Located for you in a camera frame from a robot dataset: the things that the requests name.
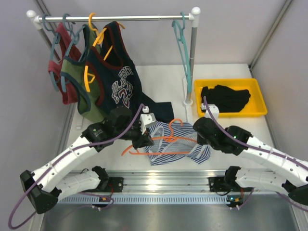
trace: teal hanger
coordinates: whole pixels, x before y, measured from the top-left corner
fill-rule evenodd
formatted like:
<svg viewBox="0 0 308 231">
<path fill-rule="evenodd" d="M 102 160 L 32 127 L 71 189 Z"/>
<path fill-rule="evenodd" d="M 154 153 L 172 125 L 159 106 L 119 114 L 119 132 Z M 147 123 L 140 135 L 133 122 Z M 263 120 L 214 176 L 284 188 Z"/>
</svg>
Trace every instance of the teal hanger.
<svg viewBox="0 0 308 231">
<path fill-rule="evenodd" d="M 45 14 L 43 14 L 43 16 L 42 16 L 42 18 L 43 18 L 43 20 L 42 20 L 43 26 L 44 26 L 45 30 L 51 31 L 51 32 L 53 33 L 53 35 L 56 36 L 56 32 L 55 32 L 52 28 L 48 28 L 48 27 L 46 26 L 46 22 L 45 22 L 46 16 L 49 16 L 49 15 L 45 13 Z"/>
<path fill-rule="evenodd" d="M 80 32 L 85 28 L 86 24 L 84 24 L 78 31 L 76 34 L 74 34 L 74 37 L 71 41 L 71 43 L 69 44 L 66 52 L 65 52 L 65 56 L 69 56 L 69 53 L 72 49 L 72 46 L 73 45 L 76 45 L 78 42 L 79 42 L 79 39 L 80 39 Z M 81 54 L 81 57 L 79 58 L 79 61 L 82 59 L 82 57 L 85 55 L 85 50 L 83 51 L 83 53 Z M 69 83 L 69 80 L 68 81 L 65 81 L 65 77 L 64 76 L 61 76 L 61 88 L 62 88 L 62 91 L 63 92 L 66 92 L 66 84 Z"/>
<path fill-rule="evenodd" d="M 50 61 L 53 61 L 54 47 L 55 47 L 55 45 L 57 45 L 57 44 L 60 43 L 60 40 L 61 40 L 61 35 L 60 35 L 59 33 L 56 33 L 56 36 L 53 38 L 53 42 L 52 42 L 52 46 L 51 46 L 51 53 L 50 53 L 50 57 L 49 57 L 49 60 L 50 60 Z M 57 81 L 55 80 L 53 71 L 50 71 L 49 74 L 50 74 L 50 79 L 51 79 L 53 88 L 54 88 L 56 91 L 59 91 L 58 86 L 57 86 L 57 83 L 58 83 L 60 80 L 57 80 Z"/>
<path fill-rule="evenodd" d="M 53 38 L 53 41 L 52 41 L 52 45 L 51 45 L 51 52 L 50 52 L 50 56 L 49 56 L 49 60 L 50 61 L 53 61 L 53 55 L 54 55 L 54 48 L 55 48 L 55 45 L 59 44 L 60 43 L 60 39 L 61 39 L 61 35 L 58 33 L 58 32 L 55 32 L 52 28 L 48 28 L 45 24 L 45 18 L 46 18 L 47 14 L 43 14 L 43 26 L 45 27 L 45 29 L 47 31 L 51 31 L 54 35 L 54 38 Z M 55 77 L 54 77 L 54 73 L 53 71 L 50 71 L 49 73 L 50 75 L 50 79 L 51 79 L 51 82 L 52 82 L 52 85 L 53 85 L 53 88 L 55 89 L 55 91 L 59 91 L 58 89 L 58 86 L 57 86 L 57 83 L 60 81 L 56 81 L 55 80 Z"/>
<path fill-rule="evenodd" d="M 75 25 L 76 23 L 75 22 L 68 22 L 66 20 L 67 16 L 70 16 L 70 14 L 68 14 L 68 13 L 63 14 L 63 16 L 62 16 L 62 23 L 63 23 L 65 29 L 69 32 L 69 36 L 70 37 L 72 37 L 72 36 L 75 37 L 74 31 L 73 31 L 73 24 Z"/>
<path fill-rule="evenodd" d="M 190 68 L 190 65 L 189 65 L 188 50 L 187 50 L 186 40 L 185 40 L 185 36 L 184 36 L 184 29 L 185 29 L 184 12 L 181 12 L 181 15 L 183 17 L 183 27 L 180 26 L 180 23 L 178 22 L 178 20 L 174 20 L 172 22 L 172 27 L 173 27 L 174 34 L 175 34 L 175 37 L 176 37 L 176 40 L 177 40 L 177 43 L 178 43 L 178 47 L 179 47 L 179 51 L 180 51 L 180 55 L 181 55 L 181 59 L 182 59 L 183 67 L 184 67 L 184 72 L 185 72 L 186 81 L 187 81 L 187 91 L 188 91 L 188 93 L 191 93 L 192 92 L 192 77 L 191 77 L 191 68 Z M 181 49 L 180 44 L 183 45 L 185 59 L 183 57 L 183 53 L 182 53 L 182 49 Z"/>
</svg>

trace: cable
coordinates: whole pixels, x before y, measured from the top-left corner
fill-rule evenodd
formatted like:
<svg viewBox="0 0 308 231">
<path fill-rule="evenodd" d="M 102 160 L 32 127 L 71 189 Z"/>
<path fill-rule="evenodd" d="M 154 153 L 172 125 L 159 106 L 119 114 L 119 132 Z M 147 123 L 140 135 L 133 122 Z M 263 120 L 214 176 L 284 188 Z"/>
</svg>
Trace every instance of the cable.
<svg viewBox="0 0 308 231">
<path fill-rule="evenodd" d="M 81 145 L 81 146 L 78 146 L 78 147 L 75 147 L 72 149 L 72 151 L 76 151 L 80 148 L 84 148 L 84 147 L 92 147 L 92 146 L 96 146 L 96 145 L 103 145 L 103 144 L 107 144 L 107 143 L 111 143 L 119 138 L 121 138 L 130 128 L 131 126 L 134 124 L 134 122 L 137 120 L 137 117 L 139 115 L 139 113 L 141 112 L 141 109 L 145 107 L 144 104 L 140 104 L 135 116 L 133 117 L 132 121 L 130 122 L 130 124 L 127 126 L 126 129 L 124 129 L 124 131 L 122 133 L 120 133 L 119 135 L 117 135 L 116 137 L 112 138 L 112 139 L 109 139 L 107 141 L 102 141 L 102 142 L 95 142 L 95 143 L 89 143 L 89 144 L 84 144 L 84 145 Z M 67 155 L 69 155 L 71 153 L 71 150 L 70 151 L 67 151 L 64 155 L 62 155 L 61 157 L 59 157 L 59 159 L 57 159 L 54 163 L 53 163 L 53 166 L 55 166 L 56 164 L 58 164 L 63 158 L 65 158 Z M 34 215 L 36 212 L 34 212 L 30 217 L 28 217 L 24 222 L 22 222 L 21 224 L 17 225 L 17 226 L 13 226 L 12 225 L 12 219 L 13 219 L 13 216 L 17 210 L 17 208 L 19 207 L 19 205 L 22 203 L 22 201 L 25 199 L 25 197 L 31 192 L 31 190 L 47 175 L 47 173 L 49 173 L 51 171 L 51 167 L 49 167 L 39 178 L 37 181 L 35 181 L 29 188 L 28 190 L 25 191 L 25 193 L 22 195 L 22 197 L 18 200 L 18 202 L 16 203 L 16 205 L 14 206 L 11 214 L 10 214 L 10 217 L 9 217 L 9 221 L 8 221 L 8 226 L 11 230 L 16 230 L 20 227 L 22 227 L 27 221 L 29 221 Z"/>
<path fill-rule="evenodd" d="M 249 201 L 249 199 L 251 198 L 251 196 L 252 196 L 252 193 L 254 192 L 254 188 L 250 191 L 250 194 L 248 195 L 248 197 L 247 197 L 247 199 L 240 205 L 240 206 L 238 206 L 238 209 L 240 209 L 240 208 L 242 208 L 248 201 Z"/>
<path fill-rule="evenodd" d="M 215 192 L 217 195 L 219 195 L 219 196 L 226 196 L 226 195 L 228 195 L 231 191 L 227 191 L 227 192 L 224 193 L 224 194 L 219 194 L 219 193 L 214 189 L 214 192 Z"/>
<path fill-rule="evenodd" d="M 244 189 L 241 188 L 241 198 L 242 198 L 242 199 L 244 199 L 244 195 L 245 195 Z"/>
<path fill-rule="evenodd" d="M 84 168 L 84 169 L 81 171 L 80 174 L 82 174 L 84 170 L 86 170 L 86 171 L 88 172 L 88 169 L 87 169 L 87 168 Z"/>
<path fill-rule="evenodd" d="M 252 148 L 252 149 L 255 149 L 255 150 L 258 150 L 258 151 L 261 151 L 261 152 L 265 152 L 265 153 L 269 153 L 269 154 L 273 154 L 273 155 L 276 155 L 276 156 L 279 156 L 283 159 L 286 159 L 286 160 L 289 160 L 291 162 L 293 162 L 294 164 L 298 165 L 298 166 L 301 166 L 303 169 L 305 169 L 306 171 L 308 171 L 308 167 L 303 165 L 302 163 L 286 156 L 286 155 L 283 155 L 283 154 L 280 154 L 280 153 L 276 153 L 276 152 L 272 152 L 270 150 L 266 150 L 266 149 L 263 149 L 263 148 L 258 148 L 258 147 L 255 147 L 255 146 L 252 146 L 252 145 L 249 145 L 247 143 L 244 143 L 244 142 L 241 142 L 237 139 L 235 139 L 232 135 L 230 135 L 225 129 L 223 129 L 223 127 L 217 122 L 217 120 L 215 120 L 211 110 L 209 109 L 209 106 L 207 104 L 207 101 L 206 101 L 206 97 L 203 97 L 203 104 L 206 106 L 206 109 L 209 113 L 209 115 L 211 116 L 212 120 L 214 121 L 214 123 L 216 124 L 216 126 L 227 136 L 229 137 L 231 140 L 233 140 L 234 142 L 237 142 L 239 143 L 240 145 L 244 146 L 244 147 L 247 147 L 247 148 Z"/>
<path fill-rule="evenodd" d="M 302 210 L 302 211 L 304 211 L 304 212 L 308 212 L 308 209 L 302 208 L 300 205 L 295 204 L 295 203 L 292 202 L 292 201 L 290 200 L 290 198 L 287 197 L 286 195 L 283 195 L 283 194 L 281 194 L 281 193 L 279 193 L 279 192 L 276 192 L 276 193 L 277 193 L 281 198 L 283 198 L 284 200 L 286 200 L 288 203 L 290 203 L 291 205 L 293 205 L 294 207 L 296 207 L 296 208 L 298 208 L 298 209 L 300 209 L 300 210 Z"/>
</svg>

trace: white wall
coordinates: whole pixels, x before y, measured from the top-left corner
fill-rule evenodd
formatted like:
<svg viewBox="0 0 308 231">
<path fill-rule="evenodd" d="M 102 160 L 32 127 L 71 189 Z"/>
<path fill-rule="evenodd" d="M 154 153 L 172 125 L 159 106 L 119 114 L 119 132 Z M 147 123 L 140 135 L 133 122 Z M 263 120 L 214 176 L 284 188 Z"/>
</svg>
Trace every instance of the white wall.
<svg viewBox="0 0 308 231">
<path fill-rule="evenodd" d="M 308 1 L 296 0 L 257 63 L 278 146 L 308 161 Z"/>
<path fill-rule="evenodd" d="M 53 16 L 163 15 L 201 8 L 197 64 L 250 63 L 284 0 L 45 0 Z M 96 23 L 103 28 L 105 23 Z M 128 53 L 138 65 L 180 64 L 170 21 L 124 22 Z M 190 27 L 185 30 L 190 44 Z"/>
<path fill-rule="evenodd" d="M 23 194 L 19 175 L 46 163 L 58 145 L 67 107 L 51 85 L 49 49 L 26 17 L 32 0 L 6 1 L 0 14 L 0 230 Z M 34 212 L 25 199 L 14 225 Z"/>
</svg>

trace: garment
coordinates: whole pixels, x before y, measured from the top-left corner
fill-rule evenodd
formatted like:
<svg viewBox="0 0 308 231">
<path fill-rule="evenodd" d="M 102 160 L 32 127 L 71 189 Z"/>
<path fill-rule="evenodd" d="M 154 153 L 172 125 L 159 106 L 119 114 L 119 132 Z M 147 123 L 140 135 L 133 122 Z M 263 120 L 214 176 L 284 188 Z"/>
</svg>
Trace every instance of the garment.
<svg viewBox="0 0 308 231">
<path fill-rule="evenodd" d="M 90 47 L 96 39 L 96 34 L 94 31 L 90 30 L 87 24 L 83 25 L 83 35 L 85 40 L 85 53 L 82 56 L 80 61 L 75 61 L 69 56 L 65 56 L 61 69 L 61 76 L 64 76 L 65 79 L 69 80 L 72 83 L 77 91 L 77 109 L 78 112 L 90 120 L 93 123 L 102 121 L 106 114 L 96 106 L 97 100 L 103 94 L 103 87 L 99 85 L 98 78 L 90 84 L 91 92 L 88 93 L 84 86 L 84 70 L 87 54 Z M 98 52 L 101 50 L 100 46 L 96 46 L 94 49 L 97 49 Z"/>
<path fill-rule="evenodd" d="M 183 126 L 180 123 L 172 123 L 171 127 L 174 130 L 173 136 L 197 140 L 197 132 L 190 123 L 183 122 Z M 150 133 L 151 137 L 170 136 L 169 123 L 158 122 L 155 126 L 150 127 Z M 199 145 L 193 141 L 182 139 L 175 142 L 167 142 L 164 139 L 155 140 L 153 146 L 147 146 L 144 149 L 147 153 L 189 152 L 189 154 L 149 155 L 152 166 L 168 164 L 184 157 L 201 164 L 210 157 L 209 145 Z"/>
<path fill-rule="evenodd" d="M 226 86 L 217 85 L 213 89 L 203 87 L 201 92 L 208 104 L 215 104 L 219 112 L 240 112 L 249 102 L 249 90 L 233 90 Z"/>
<path fill-rule="evenodd" d="M 61 94 L 62 94 L 62 102 L 63 104 L 70 104 L 70 103 L 76 103 L 77 102 L 77 92 L 75 90 L 75 87 L 73 86 L 72 83 L 68 83 L 66 85 L 66 92 L 62 91 L 62 87 L 61 87 L 61 83 L 60 83 L 60 71 L 62 68 L 62 63 L 63 63 L 63 57 L 65 54 L 66 49 L 68 48 L 69 44 L 71 43 L 71 37 L 69 36 L 68 32 L 66 31 L 64 25 L 62 23 L 59 23 L 56 32 L 60 34 L 61 39 L 59 42 L 60 48 L 61 48 L 61 60 L 59 61 L 59 63 L 56 63 L 52 60 L 49 61 L 49 65 L 48 65 L 48 73 L 50 74 L 50 72 L 52 71 L 54 74 L 54 78 L 55 81 L 57 82 L 57 87 L 60 90 Z M 80 51 L 78 50 L 78 48 L 73 45 L 72 49 L 69 53 L 69 56 L 73 59 L 73 60 L 78 60 L 81 56 Z"/>
<path fill-rule="evenodd" d="M 99 99 L 99 107 L 109 113 L 119 105 L 129 108 L 134 115 L 141 103 L 148 106 L 158 121 L 170 122 L 174 119 L 171 102 L 155 103 L 142 92 L 141 82 L 135 64 L 129 57 L 117 22 L 105 26 L 102 51 L 90 49 L 86 65 L 101 80 L 104 95 Z M 104 61 L 109 48 L 113 46 Z"/>
</svg>

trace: white table surface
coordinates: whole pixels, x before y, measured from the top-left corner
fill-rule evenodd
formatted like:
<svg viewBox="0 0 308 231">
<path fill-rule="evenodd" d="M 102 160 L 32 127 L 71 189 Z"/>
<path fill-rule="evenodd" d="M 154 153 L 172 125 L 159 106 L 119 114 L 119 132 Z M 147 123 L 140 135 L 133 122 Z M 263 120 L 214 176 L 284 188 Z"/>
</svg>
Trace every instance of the white table surface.
<svg viewBox="0 0 308 231">
<path fill-rule="evenodd" d="M 182 65 L 137 66 L 137 71 L 142 82 L 143 92 L 156 102 L 172 102 L 175 118 L 185 121 L 186 113 L 183 106 L 184 93 L 182 82 L 184 70 Z M 247 64 L 195 65 L 193 75 L 194 80 L 206 78 L 251 78 Z M 192 99 L 194 101 L 192 105 L 193 120 L 196 121 L 198 115 L 194 90 L 192 92 Z M 84 119 L 82 129 L 76 130 L 77 110 L 75 115 L 68 138 L 68 145 L 73 143 L 80 136 L 81 132 L 91 124 L 90 121 Z M 219 118 L 218 122 L 223 127 L 230 125 L 242 127 L 264 143 L 272 145 L 270 132 L 264 116 L 254 118 Z M 151 166 L 147 156 L 130 155 L 129 153 L 121 156 L 124 149 L 129 145 L 131 145 L 129 141 L 117 140 L 99 154 L 84 161 L 76 170 L 91 169 L 94 166 L 101 166 L 107 170 L 212 170 L 227 169 L 229 166 L 262 168 L 261 165 L 250 160 L 236 157 L 232 154 L 224 154 L 213 149 L 211 149 L 211 157 L 200 165 L 189 158 L 183 158 L 167 165 Z"/>
</svg>

